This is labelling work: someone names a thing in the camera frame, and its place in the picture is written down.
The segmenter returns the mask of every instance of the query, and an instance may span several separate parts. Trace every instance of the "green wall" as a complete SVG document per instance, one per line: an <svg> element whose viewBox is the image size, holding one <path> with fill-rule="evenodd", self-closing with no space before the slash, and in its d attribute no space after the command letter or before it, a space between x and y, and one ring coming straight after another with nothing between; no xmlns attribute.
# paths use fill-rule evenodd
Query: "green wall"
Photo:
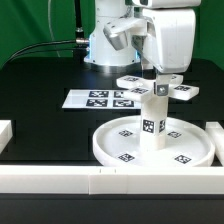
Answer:
<svg viewBox="0 0 224 224"><path fill-rule="evenodd" d="M88 36L94 29L94 0L81 0L83 27ZM214 61L224 69L224 1L202 0L196 8L197 32L194 57ZM48 0L0 0L0 66L15 51L50 41ZM75 37L73 0L52 0L52 27L56 40ZM57 56L56 53L38 56ZM61 56L72 56L61 52Z"/></svg>

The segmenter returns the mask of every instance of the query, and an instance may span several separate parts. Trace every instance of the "white circular tray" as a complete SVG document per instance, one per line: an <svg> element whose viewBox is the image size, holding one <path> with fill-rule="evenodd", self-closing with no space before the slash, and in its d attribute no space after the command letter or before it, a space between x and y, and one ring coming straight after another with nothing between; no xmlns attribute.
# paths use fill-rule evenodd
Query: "white circular tray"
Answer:
<svg viewBox="0 0 224 224"><path fill-rule="evenodd" d="M104 166L210 166L215 146L201 128L174 118L166 121L166 147L143 152L139 146L140 116L123 117L100 126L93 152Z"/></svg>

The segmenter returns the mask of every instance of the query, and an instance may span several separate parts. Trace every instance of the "black tabletop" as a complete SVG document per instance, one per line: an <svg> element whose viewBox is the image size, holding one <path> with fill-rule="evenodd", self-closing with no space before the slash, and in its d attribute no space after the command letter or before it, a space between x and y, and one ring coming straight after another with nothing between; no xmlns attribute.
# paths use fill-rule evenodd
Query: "black tabletop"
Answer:
<svg viewBox="0 0 224 224"><path fill-rule="evenodd" d="M25 58L0 73L0 119L13 121L14 137L0 155L1 164L99 165L92 135L101 124L139 110L64 110L70 89L118 89L126 74L103 74L72 58ZM132 75L140 76L141 72ZM224 72L214 63L193 60L184 83L200 94L184 102L170 99L169 116L195 123L224 120Z"/></svg>
<svg viewBox="0 0 224 224"><path fill-rule="evenodd" d="M14 137L1 164L99 165L92 135L106 121L139 110L63 110L70 89L118 89L116 78L72 58L16 60L0 72L0 119L13 121ZM184 83L200 87L189 102L170 100L169 116L195 123L224 120L224 72L193 60ZM223 195L0 194L0 223L223 223Z"/></svg>

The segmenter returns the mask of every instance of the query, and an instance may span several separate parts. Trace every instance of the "sticker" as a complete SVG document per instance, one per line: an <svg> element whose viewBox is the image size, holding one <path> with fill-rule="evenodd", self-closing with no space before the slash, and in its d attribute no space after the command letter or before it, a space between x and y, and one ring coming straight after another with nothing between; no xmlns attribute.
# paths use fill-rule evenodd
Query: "sticker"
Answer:
<svg viewBox="0 0 224 224"><path fill-rule="evenodd" d="M173 137L173 138L179 138L181 136L180 133L172 131L168 134L169 136Z"/></svg>
<svg viewBox="0 0 224 224"><path fill-rule="evenodd" d="M142 88L136 88L136 89L133 89L131 92L132 93L138 93L138 94L144 94L144 93L148 92L148 90L147 89L142 89Z"/></svg>
<svg viewBox="0 0 224 224"><path fill-rule="evenodd" d="M124 155L121 155L118 157L120 160L123 160L124 162L128 163L130 162L131 160L135 159L135 157L125 153Z"/></svg>
<svg viewBox="0 0 224 224"><path fill-rule="evenodd" d="M113 107L134 107L134 101L131 100L114 100Z"/></svg>
<svg viewBox="0 0 224 224"><path fill-rule="evenodd" d="M180 162L180 163L183 163L183 164L187 164L188 162L191 161L190 158L188 158L186 156L183 156L183 155L180 155L180 156L176 157L175 160Z"/></svg>
<svg viewBox="0 0 224 224"><path fill-rule="evenodd" d="M94 98L106 98L109 96L109 91L90 91L89 92L89 97L94 97Z"/></svg>
<svg viewBox="0 0 224 224"><path fill-rule="evenodd" d="M124 79L125 81L129 81L129 82L135 82L137 80L139 80L139 78L135 78L135 77L128 77Z"/></svg>
<svg viewBox="0 0 224 224"><path fill-rule="evenodd" d="M87 100L87 107L107 107L108 100Z"/></svg>
<svg viewBox="0 0 224 224"><path fill-rule="evenodd" d="M160 121L160 123L159 123L159 133L165 130L165 124L166 124L165 120Z"/></svg>
<svg viewBox="0 0 224 224"><path fill-rule="evenodd" d="M154 122L143 120L143 131L154 133Z"/></svg>
<svg viewBox="0 0 224 224"><path fill-rule="evenodd" d="M123 91L114 91L114 98L124 98Z"/></svg>
<svg viewBox="0 0 224 224"><path fill-rule="evenodd" d="M188 91L189 89L191 89L190 87L187 86L177 86L176 88L174 88L176 90L180 90L180 91Z"/></svg>
<svg viewBox="0 0 224 224"><path fill-rule="evenodd" d="M121 131L121 132L119 132L119 134L124 136L124 137L129 137L129 136L133 135L132 132L127 131L127 130Z"/></svg>

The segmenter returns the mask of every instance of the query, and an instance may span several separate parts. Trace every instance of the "black cable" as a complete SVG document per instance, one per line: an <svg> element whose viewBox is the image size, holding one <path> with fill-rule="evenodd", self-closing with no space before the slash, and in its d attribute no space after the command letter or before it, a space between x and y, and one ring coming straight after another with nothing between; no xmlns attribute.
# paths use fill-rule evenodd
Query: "black cable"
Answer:
<svg viewBox="0 0 224 224"><path fill-rule="evenodd" d="M17 54L23 53L27 50L37 48L37 47L45 47L45 46L55 46L55 45L62 45L62 44L75 44L75 40L62 40L62 41L51 41L51 42L44 42L39 44L30 45L28 47L25 47L17 52L15 52L11 57L14 57Z"/></svg>
<svg viewBox="0 0 224 224"><path fill-rule="evenodd" d="M28 54L35 54L35 53L44 53L44 52L54 52L54 51L73 51L74 50L85 50L85 48L82 47L74 47L74 48L62 48L62 49L51 49L51 50L37 50L37 51L28 51L28 52L23 52L20 54L17 54L14 57L10 57L2 66L2 69L11 61L13 61L14 59L18 58L18 57L22 57L24 55L28 55Z"/></svg>
<svg viewBox="0 0 224 224"><path fill-rule="evenodd" d="M52 42L44 42L44 43L39 43L39 44L34 44L34 45L30 45L28 47L25 47L17 52L15 52L14 54L12 54L7 60L6 62L3 64L2 69L6 66L6 64L8 64L10 61L14 60L16 57L21 56L23 53L26 54L25 52L37 47L44 47L44 46L56 46L56 45L63 45L63 44L75 44L76 41L75 40L63 40L63 41L52 41Z"/></svg>
<svg viewBox="0 0 224 224"><path fill-rule="evenodd" d="M76 17L76 38L83 38L84 31L82 28L82 14L80 0L74 0L75 17Z"/></svg>

